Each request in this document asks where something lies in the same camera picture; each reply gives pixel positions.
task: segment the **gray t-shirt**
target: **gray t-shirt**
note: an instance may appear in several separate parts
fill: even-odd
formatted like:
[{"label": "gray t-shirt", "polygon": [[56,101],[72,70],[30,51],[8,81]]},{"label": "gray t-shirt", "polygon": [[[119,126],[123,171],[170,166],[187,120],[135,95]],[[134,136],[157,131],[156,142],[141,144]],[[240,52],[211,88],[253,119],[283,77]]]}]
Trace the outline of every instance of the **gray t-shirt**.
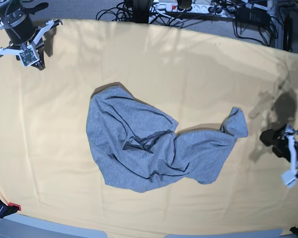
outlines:
[{"label": "gray t-shirt", "polygon": [[220,130],[177,136],[178,123],[162,111],[138,102],[120,86],[90,100],[86,132],[91,153],[105,183],[145,192],[188,177],[214,182],[240,137],[248,130],[243,112],[233,108]]}]

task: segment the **crumpled cloth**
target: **crumpled cloth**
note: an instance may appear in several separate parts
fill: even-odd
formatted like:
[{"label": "crumpled cloth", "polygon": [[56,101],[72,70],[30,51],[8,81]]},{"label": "crumpled cloth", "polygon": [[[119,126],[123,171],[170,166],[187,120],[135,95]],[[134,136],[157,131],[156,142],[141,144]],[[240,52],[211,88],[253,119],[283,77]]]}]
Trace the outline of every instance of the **crumpled cloth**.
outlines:
[{"label": "crumpled cloth", "polygon": [[145,192],[188,177],[214,182],[238,138],[247,137],[243,112],[233,108],[219,131],[177,136],[178,123],[138,102],[120,86],[90,100],[86,132],[92,156],[110,186]]}]

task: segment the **gray carpet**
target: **gray carpet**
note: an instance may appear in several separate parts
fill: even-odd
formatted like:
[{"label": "gray carpet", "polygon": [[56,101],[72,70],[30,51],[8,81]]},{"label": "gray carpet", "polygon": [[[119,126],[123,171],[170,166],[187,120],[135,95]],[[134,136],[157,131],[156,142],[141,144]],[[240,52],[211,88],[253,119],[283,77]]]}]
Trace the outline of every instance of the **gray carpet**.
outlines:
[{"label": "gray carpet", "polygon": [[[111,7],[115,7],[122,0],[36,0],[33,3],[27,3],[25,6],[33,6],[40,2],[47,1],[50,6],[48,9],[36,13],[34,19],[50,19],[50,18],[60,18],[60,19],[95,19],[96,14],[103,9],[109,9]],[[176,2],[176,0],[163,0],[168,2]],[[206,4],[208,0],[196,0],[196,3],[204,3]],[[298,53],[298,14],[292,13],[292,17],[294,18],[294,44],[293,44],[293,52]],[[110,16],[104,18],[105,20],[110,20]],[[204,32],[224,37],[230,37],[236,39],[234,36],[232,22],[231,21],[222,21],[222,20],[214,20],[214,21],[201,21],[196,20],[190,22],[190,24],[186,29]],[[250,37],[261,39],[257,28],[248,27],[248,29],[243,31],[243,37]]]}]

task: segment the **wire bundle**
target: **wire bundle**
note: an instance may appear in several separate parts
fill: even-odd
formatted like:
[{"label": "wire bundle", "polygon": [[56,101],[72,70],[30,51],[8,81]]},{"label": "wire bundle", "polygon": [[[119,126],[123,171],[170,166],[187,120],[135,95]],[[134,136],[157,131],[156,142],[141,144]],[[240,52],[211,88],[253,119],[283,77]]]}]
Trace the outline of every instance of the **wire bundle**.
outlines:
[{"label": "wire bundle", "polygon": [[[237,19],[233,19],[233,31],[234,31],[234,35],[236,38],[239,39],[245,39],[245,40],[253,40],[256,41],[258,43],[260,43],[263,46],[273,46],[273,41],[274,39],[278,38],[278,31],[276,28],[276,25],[271,21],[270,22],[270,27],[258,27],[258,33],[261,36],[262,40],[258,40],[255,38],[251,38],[251,37],[242,37],[241,35],[238,34],[238,30],[237,30]],[[267,40],[267,38],[264,36],[264,34],[262,33],[262,31],[266,31],[269,39]]]},{"label": "wire bundle", "polygon": [[[253,3],[260,2],[260,1],[263,1],[263,0],[255,0],[253,1]],[[216,15],[217,13],[223,10],[226,10],[229,14],[236,14],[237,8],[239,6],[244,6],[245,4],[246,3],[244,2],[236,4],[230,0],[212,0],[211,5],[213,5],[214,7],[210,9],[209,13],[200,14],[199,16],[186,19],[186,20],[181,20],[180,18],[183,16],[184,13],[188,11],[187,9],[184,10],[182,13],[180,13],[178,16],[172,17],[160,10],[157,10],[153,5],[151,8],[151,13],[152,13],[151,17],[153,17],[153,20],[151,20],[150,24],[158,24],[158,25],[171,26],[171,27],[177,27],[177,28],[186,28],[188,26],[199,24],[205,20],[194,22],[189,25],[186,25],[185,24],[186,22],[197,20],[207,15]],[[108,10],[101,10],[96,15],[96,20],[100,20],[106,14],[110,14],[115,17],[112,21],[132,21],[133,19],[133,12],[129,7],[127,7],[125,2],[121,2],[116,7],[110,8]],[[263,46],[270,47],[270,46],[273,46],[274,39],[278,38],[278,31],[277,31],[276,25],[272,21],[269,27],[258,27],[258,32],[262,38],[261,40],[250,38],[250,37],[242,37],[241,34],[238,33],[237,24],[238,24],[237,19],[236,18],[233,19],[234,35],[239,39],[253,40],[260,43]],[[264,36],[263,32],[267,32],[267,35],[269,37],[268,39]]]},{"label": "wire bundle", "polygon": [[96,15],[96,20],[101,20],[107,14],[115,16],[112,21],[132,21],[133,18],[132,10],[124,2],[117,4],[116,7],[99,11]]}]

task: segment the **red clamp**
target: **red clamp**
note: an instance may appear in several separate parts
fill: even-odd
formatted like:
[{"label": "red clamp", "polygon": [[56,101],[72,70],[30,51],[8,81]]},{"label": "red clamp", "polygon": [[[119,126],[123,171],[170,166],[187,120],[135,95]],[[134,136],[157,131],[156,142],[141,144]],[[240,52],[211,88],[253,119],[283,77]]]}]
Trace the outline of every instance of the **red clamp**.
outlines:
[{"label": "red clamp", "polygon": [[21,206],[20,206],[20,205],[17,205],[17,204],[14,204],[14,203],[10,202],[10,203],[8,204],[8,206],[9,206],[9,207],[13,207],[13,206],[18,207],[18,208],[19,208],[19,211],[21,211]]}]

